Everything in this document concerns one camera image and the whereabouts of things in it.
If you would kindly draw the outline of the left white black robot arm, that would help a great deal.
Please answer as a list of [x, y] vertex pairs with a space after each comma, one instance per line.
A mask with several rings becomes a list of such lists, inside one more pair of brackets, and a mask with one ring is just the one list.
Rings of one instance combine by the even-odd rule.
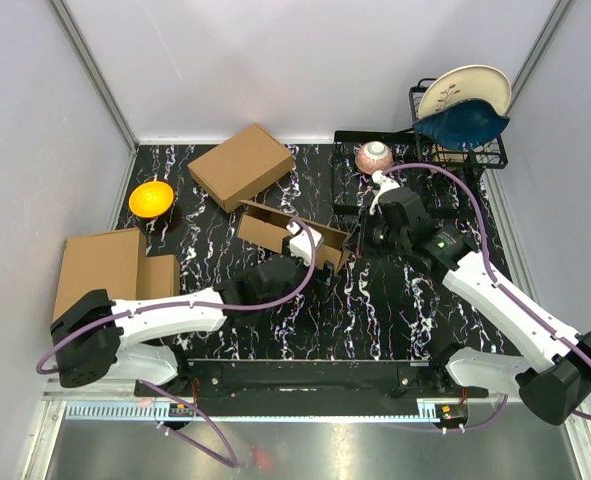
[[143, 380], [171, 396], [190, 386], [191, 372], [178, 356], [153, 340], [181, 333], [210, 333], [252, 322], [261, 312], [303, 293], [315, 277], [334, 274], [330, 261], [311, 268], [290, 255], [275, 254], [233, 278], [191, 294], [151, 300], [112, 300], [91, 290], [50, 328], [63, 388], [102, 379]]

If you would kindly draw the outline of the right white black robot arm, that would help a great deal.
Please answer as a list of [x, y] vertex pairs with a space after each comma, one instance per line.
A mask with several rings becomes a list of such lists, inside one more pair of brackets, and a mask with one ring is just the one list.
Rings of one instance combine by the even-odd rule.
[[363, 248], [402, 257], [458, 295], [518, 349], [516, 357], [455, 347], [429, 371], [441, 396], [462, 387], [517, 396], [540, 420], [561, 425], [591, 394], [591, 331], [564, 324], [498, 272], [473, 239], [441, 226], [406, 187], [378, 192], [363, 222]]

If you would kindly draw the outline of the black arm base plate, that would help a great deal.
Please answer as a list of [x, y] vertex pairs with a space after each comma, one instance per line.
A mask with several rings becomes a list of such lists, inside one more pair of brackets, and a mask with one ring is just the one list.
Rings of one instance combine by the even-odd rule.
[[163, 389], [177, 396], [222, 398], [243, 391], [359, 391], [402, 398], [484, 398], [479, 387], [459, 387], [427, 362], [368, 360], [197, 360]]

